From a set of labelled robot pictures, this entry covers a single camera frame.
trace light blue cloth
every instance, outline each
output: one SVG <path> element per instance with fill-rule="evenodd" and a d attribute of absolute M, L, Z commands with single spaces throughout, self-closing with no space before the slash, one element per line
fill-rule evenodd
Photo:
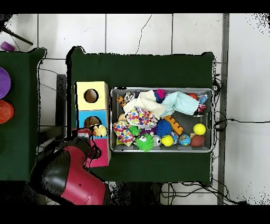
<path fill-rule="evenodd" d="M 166 106 L 166 110 L 161 117 L 172 115 L 175 110 L 187 115 L 193 115 L 198 109 L 199 101 L 183 92 L 173 92 L 164 99 L 162 104 Z"/>

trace purple object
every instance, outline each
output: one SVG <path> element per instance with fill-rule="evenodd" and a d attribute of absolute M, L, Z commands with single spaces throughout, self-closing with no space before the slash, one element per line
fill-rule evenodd
<path fill-rule="evenodd" d="M 157 127 L 154 127 L 151 130 L 142 129 L 141 132 L 140 132 L 140 135 L 150 134 L 151 132 L 154 132 L 154 135 L 155 135 L 157 133 Z"/>
<path fill-rule="evenodd" d="M 0 67 L 0 99 L 4 98 L 11 88 L 11 79 L 5 69 Z"/>
<path fill-rule="evenodd" d="M 15 48 L 11 44 L 9 44 L 9 43 L 7 43 L 5 41 L 1 44 L 0 47 L 4 51 L 15 51 Z"/>

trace blue box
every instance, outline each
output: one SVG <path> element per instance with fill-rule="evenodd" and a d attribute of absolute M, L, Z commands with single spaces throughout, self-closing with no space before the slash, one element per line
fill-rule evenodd
<path fill-rule="evenodd" d="M 108 112 L 107 110 L 79 110 L 79 127 L 84 127 L 84 121 L 88 117 L 98 117 L 101 121 L 101 124 L 105 126 L 108 130 Z"/>

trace white cloth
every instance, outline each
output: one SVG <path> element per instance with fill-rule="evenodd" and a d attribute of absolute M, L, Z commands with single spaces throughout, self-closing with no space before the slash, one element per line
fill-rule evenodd
<path fill-rule="evenodd" d="M 148 92 L 140 92 L 137 99 L 134 99 L 127 103 L 123 109 L 125 114 L 131 111 L 134 107 L 138 107 L 149 112 L 152 112 L 157 120 L 160 119 L 160 115 L 166 110 L 166 106 L 158 104 L 156 102 L 155 93 L 153 90 Z"/>

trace green spiky ball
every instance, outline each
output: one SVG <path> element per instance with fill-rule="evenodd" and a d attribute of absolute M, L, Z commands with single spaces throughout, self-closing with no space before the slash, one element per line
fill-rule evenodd
<path fill-rule="evenodd" d="M 140 134 L 140 132 L 141 132 L 141 129 L 138 129 L 138 127 L 135 126 L 135 125 L 131 125 L 131 126 L 129 127 L 129 131 L 130 131 L 130 133 L 131 133 L 132 135 L 138 136 L 138 135 Z"/>
<path fill-rule="evenodd" d="M 144 136 L 147 140 L 143 142 L 140 138 L 136 139 L 136 145 L 140 150 L 143 150 L 145 152 L 150 151 L 154 147 L 154 139 L 151 135 L 149 134 L 144 134 Z"/>

